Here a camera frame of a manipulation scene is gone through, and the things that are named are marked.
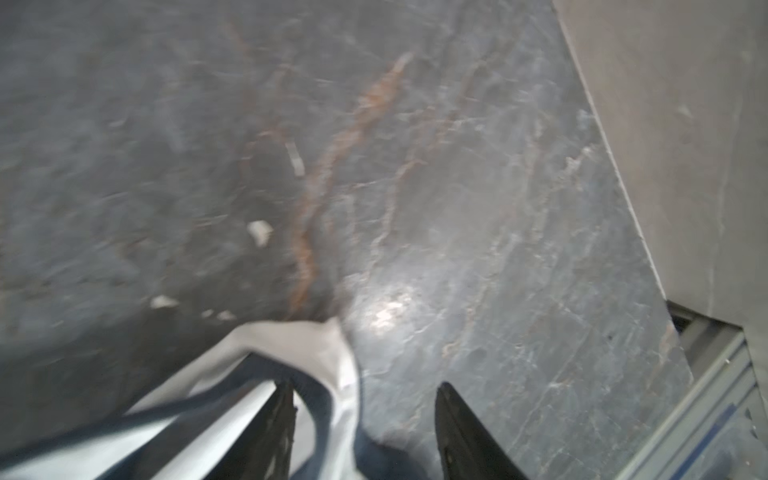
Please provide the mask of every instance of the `gray marble tile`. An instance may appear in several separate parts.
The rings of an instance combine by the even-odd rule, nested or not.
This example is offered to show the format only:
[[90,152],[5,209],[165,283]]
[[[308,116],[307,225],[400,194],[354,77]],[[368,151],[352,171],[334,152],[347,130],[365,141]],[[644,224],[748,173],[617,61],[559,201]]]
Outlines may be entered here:
[[[363,425],[434,476],[443,380],[526,472],[553,478],[612,476],[684,394],[547,2],[6,8],[9,362],[79,355],[96,343],[83,335],[114,329],[113,388],[83,402],[117,408],[231,328],[203,310],[338,314]],[[266,248],[254,220],[275,228]],[[180,308],[150,312],[159,293]]]

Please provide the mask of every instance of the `stain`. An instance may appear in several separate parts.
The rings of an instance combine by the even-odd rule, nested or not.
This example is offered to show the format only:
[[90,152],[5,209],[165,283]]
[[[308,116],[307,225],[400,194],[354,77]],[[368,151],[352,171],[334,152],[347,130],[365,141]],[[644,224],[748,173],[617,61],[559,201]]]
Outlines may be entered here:
[[221,22],[221,29],[223,30],[224,35],[230,41],[232,46],[234,46],[234,49],[243,56],[243,59],[246,61],[251,61],[253,49],[245,40],[243,40],[243,36],[240,34],[240,29],[234,24],[234,22],[232,22],[230,19]]
[[[420,132],[418,135],[419,139],[412,143],[409,147],[408,154],[406,155],[406,162],[395,173],[395,177],[393,179],[394,181],[392,186],[389,188],[385,202],[386,209],[382,219],[382,232],[376,239],[374,239],[373,242],[371,242],[370,251],[372,261],[366,268],[366,272],[363,274],[363,279],[368,279],[370,277],[370,274],[373,271],[373,267],[375,267],[381,259],[381,244],[392,232],[392,223],[394,221],[395,210],[397,208],[397,195],[400,189],[400,184],[406,178],[406,175],[408,175],[411,169],[413,169],[416,165],[427,164],[429,161],[428,158],[433,155],[437,147],[448,136],[448,133],[455,130],[455,126],[457,123],[459,123],[459,115],[462,113],[466,106],[468,94],[472,89],[472,85],[474,84],[475,79],[479,76],[480,72],[492,69],[498,61],[500,61],[506,54],[508,54],[510,47],[510,42],[506,42],[503,45],[494,45],[485,55],[483,55],[482,58],[472,64],[470,69],[468,69],[467,72],[462,76],[461,87],[459,88],[458,94],[455,98],[456,108],[451,110],[442,120],[438,122],[435,132],[432,133],[431,136],[427,135],[428,131],[424,127],[432,122],[432,117],[436,108],[435,106],[430,106],[424,111],[420,112],[420,116],[422,118],[419,121],[421,127],[418,128]],[[419,151],[418,146],[427,143],[427,141],[429,142],[427,146],[423,148],[423,152]],[[444,358],[451,355],[451,351],[453,351],[458,346],[457,342],[458,340],[443,347],[442,355]]]
[[677,346],[677,330],[674,328],[674,324],[670,321],[667,322],[667,330],[661,337],[659,342],[659,356],[661,361],[666,361],[669,358],[670,351]]
[[310,287],[317,276],[317,265],[309,241],[309,229],[333,183],[333,168],[363,140],[366,130],[392,107],[399,90],[402,73],[412,58],[413,54],[410,52],[401,55],[388,72],[360,95],[353,112],[353,124],[333,136],[325,153],[306,179],[291,234],[291,248],[296,258],[298,281],[290,296],[288,318],[299,311],[306,302]]
[[467,367],[470,369],[478,368],[486,358],[488,358],[488,350],[474,349],[467,355]]

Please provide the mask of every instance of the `white fabric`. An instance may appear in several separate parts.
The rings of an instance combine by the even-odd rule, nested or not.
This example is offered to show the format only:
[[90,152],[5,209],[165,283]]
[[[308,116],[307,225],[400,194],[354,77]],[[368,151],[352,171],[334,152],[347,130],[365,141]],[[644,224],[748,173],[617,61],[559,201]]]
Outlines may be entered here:
[[[326,458],[318,479],[362,478],[362,475],[357,472],[353,454],[359,416],[359,376],[352,349],[344,338],[339,320],[335,317],[325,323],[255,322],[238,326],[217,345],[137,402],[129,412],[141,411],[204,392],[226,377],[248,353],[258,353],[298,369],[312,376],[328,390],[333,401],[333,414],[329,426]],[[261,386],[265,385],[274,389],[273,383]],[[204,448],[218,449],[220,452],[218,458],[220,458],[237,439],[239,432],[242,432],[248,421],[263,406],[263,402],[259,404],[259,401],[264,391],[263,388],[259,390],[257,387],[251,392],[253,397],[248,402],[243,403],[245,399],[241,400],[224,415],[227,417],[231,414],[231,417],[227,417],[228,419],[237,419],[231,425],[231,430],[224,428],[226,422],[223,422],[223,418],[220,419],[209,428],[209,436],[206,436],[207,430],[198,437],[204,440],[200,442],[196,440],[169,465],[166,465],[164,470],[173,466],[172,464],[179,459],[179,463],[169,471],[176,472],[173,476],[161,471],[158,475],[163,475],[158,478],[190,478],[191,480],[207,474],[213,467],[213,465],[209,466],[210,458],[206,462],[201,461],[200,464],[196,464],[197,470],[194,475],[188,470],[182,471],[177,468],[181,468],[180,464],[184,463],[182,461],[185,458],[194,457],[191,452],[200,452],[203,443],[205,443]],[[309,458],[314,450],[315,441],[315,429],[311,416],[306,410],[306,405],[303,402],[297,402],[297,399],[298,396],[295,396],[294,404],[300,410],[296,417],[291,473]],[[58,450],[43,458],[37,458],[33,462],[22,463],[9,469],[4,474],[0,474],[0,480],[6,478],[9,480],[48,480],[49,478],[93,480],[120,458],[149,442],[171,422],[172,420],[165,420],[144,425],[138,429],[95,439],[73,448]],[[240,425],[242,428],[234,435],[233,433]],[[205,473],[198,475],[203,470],[206,470]]]
[[214,469],[253,417],[275,391],[275,382],[264,382],[201,433],[152,477],[153,480],[200,480]]

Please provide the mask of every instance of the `white debris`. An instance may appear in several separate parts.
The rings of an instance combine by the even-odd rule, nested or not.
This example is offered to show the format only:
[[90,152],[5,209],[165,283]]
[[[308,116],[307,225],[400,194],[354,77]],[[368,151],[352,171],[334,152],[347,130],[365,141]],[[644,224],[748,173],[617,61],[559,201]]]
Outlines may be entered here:
[[230,312],[229,310],[224,310],[223,312],[219,312],[219,314],[216,315],[216,318],[222,322],[231,322],[232,320],[237,320],[237,317],[235,316],[235,314]]
[[411,60],[413,60],[413,53],[410,51],[407,51],[406,53],[400,55],[400,58],[397,59],[395,62],[395,66],[392,67],[392,71],[401,72],[406,69],[406,65],[411,63]]
[[269,225],[264,220],[258,220],[248,224],[248,233],[256,241],[256,246],[259,248],[265,247],[267,242],[270,241],[270,235],[275,229],[272,225]]
[[149,307],[152,310],[161,308],[174,308],[175,306],[179,306],[179,301],[175,298],[170,298],[169,296],[165,295],[158,295],[149,302]]
[[677,113],[683,115],[688,120],[694,119],[694,114],[690,113],[690,109],[685,104],[682,104],[681,106],[677,107]]
[[286,142],[286,150],[288,150],[288,157],[290,157],[290,164],[293,165],[293,174],[297,177],[303,177],[306,173],[304,170],[304,161],[299,155],[299,149],[296,148],[296,144],[293,141]]

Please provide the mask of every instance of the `marble floor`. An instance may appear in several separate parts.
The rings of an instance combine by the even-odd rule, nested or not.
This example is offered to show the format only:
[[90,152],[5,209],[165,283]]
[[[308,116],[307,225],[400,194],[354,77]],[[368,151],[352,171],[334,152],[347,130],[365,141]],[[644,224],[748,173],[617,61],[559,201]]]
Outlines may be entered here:
[[340,316],[364,427],[435,478],[443,380],[545,478],[610,478],[690,384],[549,2],[2,18],[3,448],[125,407],[259,319]]

